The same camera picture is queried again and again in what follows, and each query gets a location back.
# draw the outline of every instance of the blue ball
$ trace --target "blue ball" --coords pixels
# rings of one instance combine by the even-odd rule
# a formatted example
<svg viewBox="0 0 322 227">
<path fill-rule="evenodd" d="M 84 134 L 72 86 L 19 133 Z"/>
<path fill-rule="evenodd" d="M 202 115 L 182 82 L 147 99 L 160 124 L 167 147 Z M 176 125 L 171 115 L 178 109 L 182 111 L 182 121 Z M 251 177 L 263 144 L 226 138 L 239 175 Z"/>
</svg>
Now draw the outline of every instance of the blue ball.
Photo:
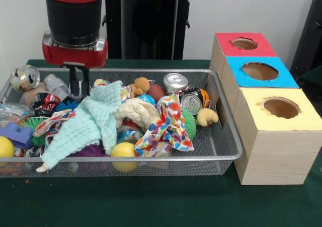
<svg viewBox="0 0 322 227">
<path fill-rule="evenodd" d="M 152 104 L 155 107 L 155 101 L 150 95 L 140 95 L 138 96 L 139 99 Z"/>
</svg>

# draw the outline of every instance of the yellow ball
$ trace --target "yellow ball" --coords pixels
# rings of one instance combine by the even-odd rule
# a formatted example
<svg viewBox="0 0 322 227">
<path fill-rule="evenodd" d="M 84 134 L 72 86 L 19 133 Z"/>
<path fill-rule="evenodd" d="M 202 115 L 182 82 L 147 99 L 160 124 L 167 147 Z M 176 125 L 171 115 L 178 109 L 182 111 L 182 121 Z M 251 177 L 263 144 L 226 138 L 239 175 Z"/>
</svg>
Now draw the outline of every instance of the yellow ball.
<svg viewBox="0 0 322 227">
<path fill-rule="evenodd" d="M 111 153 L 113 158 L 130 158 L 135 157 L 134 145 L 132 143 L 123 142 L 117 144 Z M 133 171 L 137 166 L 137 162 L 112 162 L 113 167 L 122 173 L 128 173 Z"/>
<path fill-rule="evenodd" d="M 6 137 L 0 136 L 0 158 L 12 158 L 15 155 L 13 143 Z"/>
</svg>

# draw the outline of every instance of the metal basket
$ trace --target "metal basket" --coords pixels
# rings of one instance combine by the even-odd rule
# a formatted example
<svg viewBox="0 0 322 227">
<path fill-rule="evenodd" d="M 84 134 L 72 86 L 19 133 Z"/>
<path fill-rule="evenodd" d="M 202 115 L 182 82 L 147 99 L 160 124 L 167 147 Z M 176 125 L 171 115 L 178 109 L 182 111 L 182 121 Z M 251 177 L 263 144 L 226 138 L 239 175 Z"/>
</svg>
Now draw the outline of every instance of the metal basket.
<svg viewBox="0 0 322 227">
<path fill-rule="evenodd" d="M 69 82 L 67 69 L 40 68 L 41 79 L 53 73 Z M 193 140 L 195 150 L 180 152 L 172 150 L 170 157 L 159 158 L 66 158 L 52 170 L 37 173 L 41 166 L 40 158 L 0 158 L 0 177 L 99 177 L 99 176 L 197 176 L 222 175 L 233 160 L 243 153 L 243 147 L 232 119 L 229 107 L 217 74 L 210 70 L 163 70 L 163 69 L 95 69 L 91 70 L 90 83 L 96 79 L 108 81 L 122 80 L 124 85 L 134 82 L 138 77 L 146 77 L 163 85 L 163 77 L 169 72 L 184 75 L 190 85 L 204 88 L 210 95 L 211 108 L 216 110 L 220 99 L 227 123 L 198 127 Z M 2 102 L 18 103 L 19 93 L 7 82 L 0 92 Z M 129 173 L 118 172 L 112 162 L 138 162 L 138 167 Z"/>
</svg>

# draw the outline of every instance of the teal washcloth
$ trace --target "teal washcloth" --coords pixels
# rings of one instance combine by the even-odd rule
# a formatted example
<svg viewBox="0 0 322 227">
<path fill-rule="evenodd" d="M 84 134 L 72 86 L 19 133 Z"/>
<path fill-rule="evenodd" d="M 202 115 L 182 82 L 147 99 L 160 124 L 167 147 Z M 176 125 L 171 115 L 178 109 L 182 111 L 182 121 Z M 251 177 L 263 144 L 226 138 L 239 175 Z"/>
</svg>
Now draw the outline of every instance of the teal washcloth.
<svg viewBox="0 0 322 227">
<path fill-rule="evenodd" d="M 49 148 L 42 155 L 43 162 L 52 169 L 61 159 L 90 144 L 103 141 L 106 154 L 116 145 L 114 113 L 121 105 L 121 81 L 92 89 L 76 108 L 76 116 L 63 123 Z"/>
</svg>

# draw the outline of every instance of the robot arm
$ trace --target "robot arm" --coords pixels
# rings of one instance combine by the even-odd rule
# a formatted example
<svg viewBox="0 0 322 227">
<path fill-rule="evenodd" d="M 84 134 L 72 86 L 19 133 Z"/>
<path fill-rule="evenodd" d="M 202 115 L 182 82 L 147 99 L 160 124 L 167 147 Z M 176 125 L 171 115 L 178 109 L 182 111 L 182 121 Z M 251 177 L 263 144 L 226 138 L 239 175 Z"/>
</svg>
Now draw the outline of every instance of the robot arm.
<svg viewBox="0 0 322 227">
<path fill-rule="evenodd" d="M 75 69 L 83 71 L 82 94 L 89 93 L 89 68 L 102 68 L 107 39 L 99 37 L 102 0 L 46 0 L 50 31 L 43 37 L 43 54 L 50 64 L 70 69 L 71 92 L 78 95 Z"/>
</svg>

